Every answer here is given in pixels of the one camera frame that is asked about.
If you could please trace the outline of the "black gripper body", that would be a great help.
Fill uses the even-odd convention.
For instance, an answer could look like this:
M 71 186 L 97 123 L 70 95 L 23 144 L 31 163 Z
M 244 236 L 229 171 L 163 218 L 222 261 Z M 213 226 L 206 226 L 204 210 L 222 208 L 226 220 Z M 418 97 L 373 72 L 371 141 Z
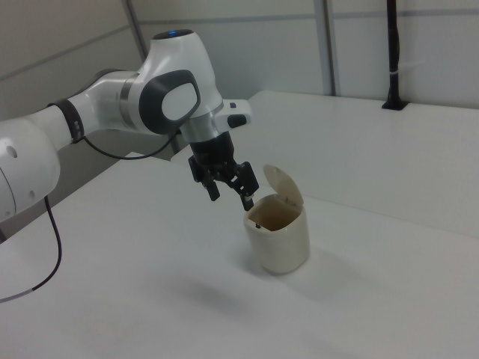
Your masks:
M 208 176 L 221 182 L 235 177 L 234 146 L 228 132 L 204 142 L 191 143 L 192 156 L 188 163 L 196 182 L 205 182 Z

